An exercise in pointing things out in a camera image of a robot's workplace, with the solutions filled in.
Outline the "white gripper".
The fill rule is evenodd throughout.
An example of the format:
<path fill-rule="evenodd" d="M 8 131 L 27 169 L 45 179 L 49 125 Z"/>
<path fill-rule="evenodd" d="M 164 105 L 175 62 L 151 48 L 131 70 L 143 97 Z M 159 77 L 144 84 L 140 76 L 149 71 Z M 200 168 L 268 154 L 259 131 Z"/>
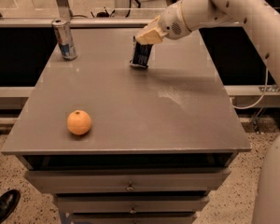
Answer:
<path fill-rule="evenodd" d="M 140 45 L 154 45 L 162 42 L 163 35 L 169 39 L 177 40 L 191 33 L 184 22 L 182 15 L 182 2 L 178 1 L 166 8 L 135 36 Z"/>

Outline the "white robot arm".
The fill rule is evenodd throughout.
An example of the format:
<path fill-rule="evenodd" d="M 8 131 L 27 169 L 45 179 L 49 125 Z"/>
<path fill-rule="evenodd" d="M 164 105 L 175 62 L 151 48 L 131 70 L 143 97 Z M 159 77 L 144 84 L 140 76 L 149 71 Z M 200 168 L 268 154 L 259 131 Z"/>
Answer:
<path fill-rule="evenodd" d="M 177 40 L 200 28 L 237 21 L 280 89 L 280 14 L 265 0 L 180 0 L 145 26 L 142 45 Z M 280 135 L 268 149 L 259 175 L 252 224 L 280 224 Z"/>

